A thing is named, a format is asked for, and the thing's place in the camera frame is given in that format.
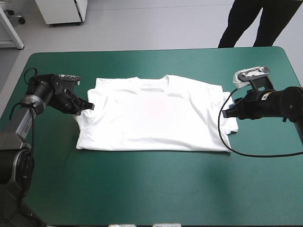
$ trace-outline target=white t-shirt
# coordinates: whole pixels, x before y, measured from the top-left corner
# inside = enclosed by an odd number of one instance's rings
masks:
[[[218,85],[179,76],[102,79],[88,91],[95,109],[74,116],[77,149],[228,151],[217,119],[228,97]],[[235,118],[221,119],[224,141],[237,131]]]

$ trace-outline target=green table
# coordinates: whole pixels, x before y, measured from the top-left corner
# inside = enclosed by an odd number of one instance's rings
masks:
[[[299,85],[279,47],[36,53],[25,70],[79,75],[81,85],[75,92],[86,98],[97,77],[158,79],[175,74],[232,91],[236,71],[262,65],[270,68],[277,90]],[[1,129],[26,87],[20,79]],[[245,89],[234,98],[245,95]],[[293,124],[281,118],[238,124],[239,132],[230,141],[239,151],[302,150]],[[76,150],[79,129],[71,115],[48,107],[35,125],[36,167],[25,201],[49,224],[303,224],[303,156],[260,159],[212,152]]]

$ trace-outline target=chair wheel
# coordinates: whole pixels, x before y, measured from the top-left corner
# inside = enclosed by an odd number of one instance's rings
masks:
[[[8,10],[7,13],[8,13],[10,16],[12,16],[12,15],[15,14],[15,12],[14,12],[13,10]]]
[[[22,24],[22,25],[25,24],[25,19],[24,19],[24,18],[19,18],[18,21],[19,21],[19,23]]]

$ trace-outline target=person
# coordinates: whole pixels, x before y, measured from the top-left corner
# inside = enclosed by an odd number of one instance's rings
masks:
[[[301,4],[301,0],[235,0],[218,48],[234,47],[262,8],[253,46],[272,46]]]

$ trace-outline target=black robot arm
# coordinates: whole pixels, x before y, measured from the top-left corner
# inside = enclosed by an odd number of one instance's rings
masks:
[[[35,75],[28,82],[20,110],[5,130],[0,132],[0,227],[36,227],[45,223],[22,201],[34,169],[33,145],[26,136],[36,115],[49,105],[66,114],[80,114],[94,109],[73,92],[80,77],[70,75]]]
[[[222,111],[225,118],[259,119],[262,117],[282,117],[293,122],[303,143],[303,88],[288,87],[274,90],[268,78],[267,67],[241,70],[234,76],[238,88],[251,85],[244,98],[235,99],[234,105]]]

